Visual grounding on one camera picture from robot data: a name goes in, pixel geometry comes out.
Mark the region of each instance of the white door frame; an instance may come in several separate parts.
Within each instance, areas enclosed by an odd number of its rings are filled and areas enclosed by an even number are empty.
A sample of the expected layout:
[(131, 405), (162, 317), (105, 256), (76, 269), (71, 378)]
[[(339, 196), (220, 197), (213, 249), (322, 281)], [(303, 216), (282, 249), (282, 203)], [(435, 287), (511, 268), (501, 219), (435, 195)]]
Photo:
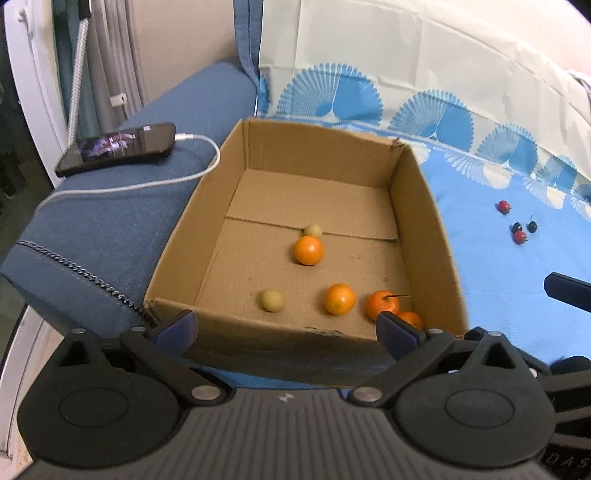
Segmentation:
[[(4, 5), (8, 54), (17, 93), (35, 147), (54, 186), (54, 168), (66, 148), (66, 118), (61, 100), (52, 4), (47, 0), (9, 0)], [(39, 350), (51, 327), (27, 307), (9, 345), (0, 377), (0, 478), (15, 471), (16, 415), (37, 374)]]

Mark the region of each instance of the red fruit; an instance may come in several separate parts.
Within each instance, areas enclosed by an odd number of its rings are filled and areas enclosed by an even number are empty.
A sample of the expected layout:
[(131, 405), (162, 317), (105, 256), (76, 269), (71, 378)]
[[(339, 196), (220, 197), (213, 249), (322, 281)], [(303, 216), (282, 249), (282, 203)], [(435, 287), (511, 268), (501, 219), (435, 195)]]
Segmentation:
[(522, 245), (525, 242), (527, 242), (527, 235), (523, 230), (517, 230), (514, 234), (513, 234), (513, 240), (515, 241), (515, 243), (517, 245)]
[(509, 213), (511, 210), (511, 205), (506, 200), (501, 200), (499, 203), (496, 204), (496, 209), (499, 210), (503, 215)]

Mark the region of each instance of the zipper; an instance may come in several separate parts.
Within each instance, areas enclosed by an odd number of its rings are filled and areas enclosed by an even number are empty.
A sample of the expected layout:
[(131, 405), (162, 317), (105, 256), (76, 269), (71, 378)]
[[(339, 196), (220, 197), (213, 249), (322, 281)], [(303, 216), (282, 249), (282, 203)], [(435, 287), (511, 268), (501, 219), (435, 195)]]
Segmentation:
[(60, 265), (63, 265), (72, 270), (73, 272), (80, 274), (82, 277), (86, 278), (88, 281), (95, 284), (101, 290), (104, 290), (105, 292), (114, 296), (123, 305), (132, 309), (142, 318), (142, 320), (148, 323), (148, 325), (150, 325), (151, 327), (156, 327), (158, 325), (153, 318), (151, 318), (142, 308), (138, 307), (133, 301), (131, 301), (129, 297), (123, 295), (119, 290), (116, 290), (115, 287), (112, 287), (101, 278), (97, 277), (96, 275), (93, 275), (85, 268), (82, 268), (80, 265), (77, 265), (74, 262), (69, 261), (67, 258), (62, 257), (61, 255), (58, 255), (52, 252), (51, 250), (42, 247), (41, 245), (37, 245), (27, 240), (19, 240), (16, 244), (22, 247), (30, 248), (35, 252), (40, 253), (41, 255), (45, 255), (46, 257), (51, 258), (55, 262), (58, 262)]

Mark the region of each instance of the white logo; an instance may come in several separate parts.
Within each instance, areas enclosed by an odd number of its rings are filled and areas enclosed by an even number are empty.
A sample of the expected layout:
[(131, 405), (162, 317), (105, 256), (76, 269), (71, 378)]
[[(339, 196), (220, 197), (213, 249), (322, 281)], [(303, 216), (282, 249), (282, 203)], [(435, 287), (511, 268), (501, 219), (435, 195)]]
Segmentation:
[(279, 395), (277, 398), (279, 398), (279, 400), (282, 402), (287, 403), (290, 400), (293, 400), (295, 397), (291, 393), (284, 393), (283, 395)]

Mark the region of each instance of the green fruit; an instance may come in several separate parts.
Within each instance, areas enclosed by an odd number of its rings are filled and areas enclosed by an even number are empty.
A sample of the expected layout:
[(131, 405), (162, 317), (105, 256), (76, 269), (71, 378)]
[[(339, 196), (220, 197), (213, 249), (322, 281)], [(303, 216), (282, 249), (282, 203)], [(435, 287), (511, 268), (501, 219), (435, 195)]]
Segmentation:
[(306, 228), (304, 228), (304, 233), (302, 236), (304, 235), (311, 235), (315, 236), (316, 238), (320, 238), (322, 235), (322, 228), (320, 228), (318, 223), (312, 223), (311, 225), (308, 225)]
[(285, 306), (283, 293), (273, 288), (263, 290), (261, 294), (261, 306), (268, 312), (279, 312)]

